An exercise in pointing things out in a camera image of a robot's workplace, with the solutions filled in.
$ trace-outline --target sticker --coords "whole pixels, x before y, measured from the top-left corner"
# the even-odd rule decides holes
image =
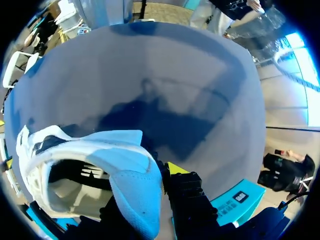
[[[248,197],[249,195],[245,194],[243,191],[239,191],[232,198],[242,204]]]

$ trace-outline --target black pants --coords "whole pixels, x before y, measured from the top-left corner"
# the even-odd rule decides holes
[[[294,164],[290,160],[268,153],[263,158],[263,166],[269,170],[260,172],[258,184],[275,192],[285,190],[290,184],[291,175],[293,174],[291,169]]]
[[[287,186],[283,174],[276,174],[268,170],[260,172],[258,184],[272,189],[275,192],[283,191]]]

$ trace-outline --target person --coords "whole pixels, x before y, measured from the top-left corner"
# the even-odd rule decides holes
[[[222,36],[235,20],[241,20],[252,10],[264,13],[271,8],[271,0],[200,0],[194,10],[189,25],[202,28],[212,16],[207,30]]]
[[[315,172],[315,163],[309,155],[300,155],[292,150],[275,150],[275,154],[286,155],[295,158],[297,161],[291,161],[275,154],[268,153],[263,158],[263,166],[269,170],[260,172],[258,184],[278,191],[289,192],[287,200],[292,199],[298,193],[304,193],[309,190],[313,175]]]

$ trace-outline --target shoe tongue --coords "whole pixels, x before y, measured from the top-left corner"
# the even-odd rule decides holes
[[[155,162],[150,171],[120,171],[109,178],[123,217],[145,239],[155,239],[160,229],[162,177]]]

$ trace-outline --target teal box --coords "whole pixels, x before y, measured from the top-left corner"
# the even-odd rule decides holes
[[[243,179],[236,186],[211,201],[218,209],[217,222],[220,226],[236,222],[240,225],[250,219],[259,205],[266,189]]]
[[[199,5],[199,3],[200,3],[200,0],[186,0],[184,3],[184,8],[195,10]]]

